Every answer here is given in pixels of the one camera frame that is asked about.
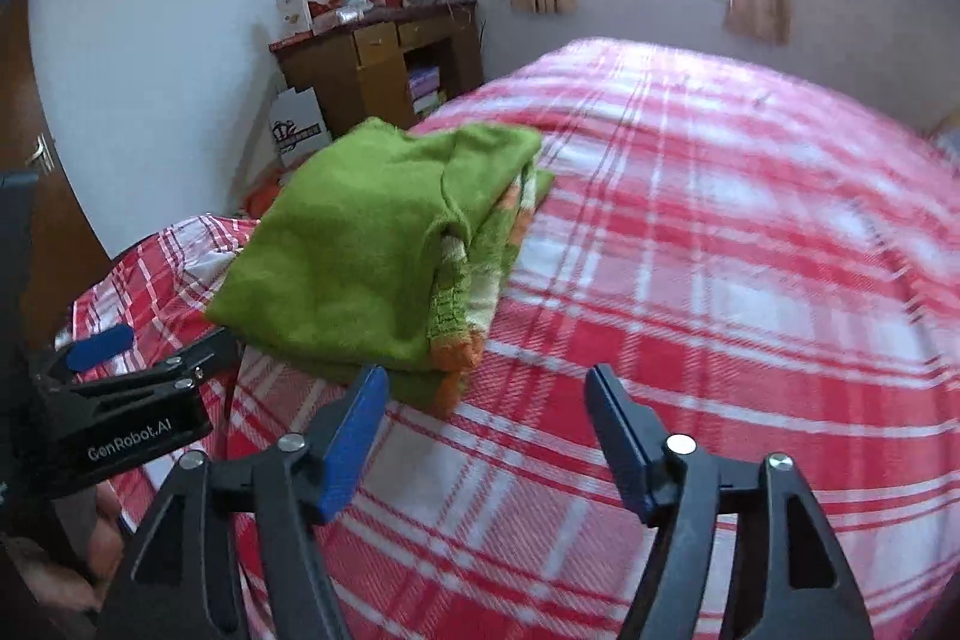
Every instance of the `drawer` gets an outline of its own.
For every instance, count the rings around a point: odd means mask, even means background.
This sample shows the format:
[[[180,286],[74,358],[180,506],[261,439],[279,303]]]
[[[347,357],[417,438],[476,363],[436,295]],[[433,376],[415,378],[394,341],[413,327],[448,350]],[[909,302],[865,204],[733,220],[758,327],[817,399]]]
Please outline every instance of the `drawer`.
[[[400,47],[416,49],[439,42],[440,39],[450,35],[451,23],[450,18],[444,16],[397,25],[397,30],[400,32]]]
[[[375,63],[390,60],[400,53],[397,45],[397,27],[393,23],[368,25],[354,31],[353,40],[357,45],[357,56],[361,66],[373,66]]]

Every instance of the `paper box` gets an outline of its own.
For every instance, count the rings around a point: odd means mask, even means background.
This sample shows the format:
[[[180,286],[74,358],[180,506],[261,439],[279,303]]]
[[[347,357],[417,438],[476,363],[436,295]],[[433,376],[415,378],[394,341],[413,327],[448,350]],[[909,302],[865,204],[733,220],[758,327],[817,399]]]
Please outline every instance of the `paper box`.
[[[293,36],[310,30],[310,10],[306,0],[277,0],[283,20],[281,36]]]
[[[285,169],[333,142],[313,88],[284,91],[270,106],[270,132]]]

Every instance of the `stack of folded towels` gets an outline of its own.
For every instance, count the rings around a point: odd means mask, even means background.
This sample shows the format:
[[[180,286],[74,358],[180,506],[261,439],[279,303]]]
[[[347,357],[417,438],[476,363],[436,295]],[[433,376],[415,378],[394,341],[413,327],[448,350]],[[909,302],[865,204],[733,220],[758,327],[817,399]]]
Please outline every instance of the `stack of folded towels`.
[[[327,380],[379,363],[396,399],[448,417],[550,188],[540,146],[522,126],[369,119],[296,172],[208,317]]]

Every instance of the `red plaid bedsheet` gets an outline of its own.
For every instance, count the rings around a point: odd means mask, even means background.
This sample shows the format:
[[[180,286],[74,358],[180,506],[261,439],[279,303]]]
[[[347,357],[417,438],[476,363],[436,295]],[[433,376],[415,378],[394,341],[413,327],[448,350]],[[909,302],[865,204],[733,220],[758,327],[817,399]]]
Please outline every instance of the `red plaid bedsheet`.
[[[541,129],[558,176],[453,420],[390,405],[354,502],[319,534],[354,636],[616,636],[653,533],[619,506],[584,413],[587,367],[608,362],[714,453],[792,453],[877,638],[908,637],[960,562],[956,172],[841,95],[608,40],[570,44],[419,130],[467,121]],[[78,302],[75,334],[133,322],[136,367],[195,338],[251,228],[195,218],[141,245]],[[251,349],[235,389],[205,393],[218,420],[229,405],[239,458],[339,391]],[[118,480],[128,517],[171,463]],[[239,528],[267,632],[256,530]],[[733,529],[721,519],[704,636],[720,626]]]

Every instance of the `cardboard box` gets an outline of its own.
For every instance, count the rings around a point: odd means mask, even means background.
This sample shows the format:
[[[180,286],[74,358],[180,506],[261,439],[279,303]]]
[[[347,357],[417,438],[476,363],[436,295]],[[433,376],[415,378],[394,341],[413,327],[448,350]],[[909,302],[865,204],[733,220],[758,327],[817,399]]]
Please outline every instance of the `cardboard box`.
[[[270,132],[287,169],[333,143],[313,88],[277,95],[270,106]]]

